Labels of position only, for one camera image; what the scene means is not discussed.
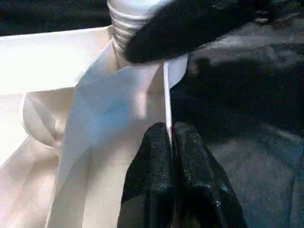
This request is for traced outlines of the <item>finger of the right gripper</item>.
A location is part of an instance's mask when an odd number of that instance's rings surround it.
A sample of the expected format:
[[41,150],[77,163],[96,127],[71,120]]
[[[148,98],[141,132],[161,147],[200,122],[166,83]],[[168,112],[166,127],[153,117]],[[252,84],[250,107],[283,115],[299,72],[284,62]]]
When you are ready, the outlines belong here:
[[173,0],[160,7],[128,41],[124,56],[135,64],[172,59],[272,10],[269,0]]

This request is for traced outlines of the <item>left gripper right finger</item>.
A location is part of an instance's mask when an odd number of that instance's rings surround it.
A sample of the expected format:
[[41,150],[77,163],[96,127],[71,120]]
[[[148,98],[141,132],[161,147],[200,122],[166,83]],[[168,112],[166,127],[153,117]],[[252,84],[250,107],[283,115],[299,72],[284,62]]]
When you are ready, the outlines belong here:
[[182,228],[246,228],[228,176],[194,126],[173,128]]

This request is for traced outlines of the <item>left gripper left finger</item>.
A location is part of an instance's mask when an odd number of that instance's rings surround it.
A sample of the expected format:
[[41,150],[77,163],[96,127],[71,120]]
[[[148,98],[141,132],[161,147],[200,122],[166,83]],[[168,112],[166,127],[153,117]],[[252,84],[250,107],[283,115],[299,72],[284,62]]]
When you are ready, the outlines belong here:
[[171,145],[165,123],[145,132],[126,172],[118,226],[169,228],[175,206]]

